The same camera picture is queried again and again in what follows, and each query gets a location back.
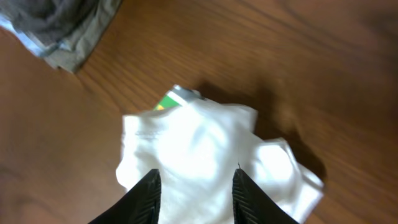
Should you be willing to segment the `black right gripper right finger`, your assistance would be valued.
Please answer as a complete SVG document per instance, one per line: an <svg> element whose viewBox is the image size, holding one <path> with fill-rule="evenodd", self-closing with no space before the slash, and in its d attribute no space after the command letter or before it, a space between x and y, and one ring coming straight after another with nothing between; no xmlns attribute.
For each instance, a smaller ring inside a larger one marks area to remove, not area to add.
<svg viewBox="0 0 398 224"><path fill-rule="evenodd" d="M298 224L242 169L235 170L232 197L234 224Z"/></svg>

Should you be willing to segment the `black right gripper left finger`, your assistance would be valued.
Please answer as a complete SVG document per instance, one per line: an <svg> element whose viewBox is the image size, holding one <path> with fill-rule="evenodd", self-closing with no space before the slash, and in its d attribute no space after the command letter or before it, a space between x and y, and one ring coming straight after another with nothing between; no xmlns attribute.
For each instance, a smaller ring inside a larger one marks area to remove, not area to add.
<svg viewBox="0 0 398 224"><path fill-rule="evenodd" d="M159 170L151 169L118 202L89 224L158 224L161 186Z"/></svg>

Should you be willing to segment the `white t-shirt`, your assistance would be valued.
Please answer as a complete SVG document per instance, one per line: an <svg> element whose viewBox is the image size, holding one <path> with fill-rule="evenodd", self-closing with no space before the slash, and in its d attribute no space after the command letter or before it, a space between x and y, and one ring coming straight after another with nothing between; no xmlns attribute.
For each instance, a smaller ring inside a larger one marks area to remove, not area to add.
<svg viewBox="0 0 398 224"><path fill-rule="evenodd" d="M323 182L287 141L254 134L256 110L200 99L123 117L116 178L126 190L151 169L162 180L161 223L232 223L233 175L242 168L295 221L323 197Z"/></svg>

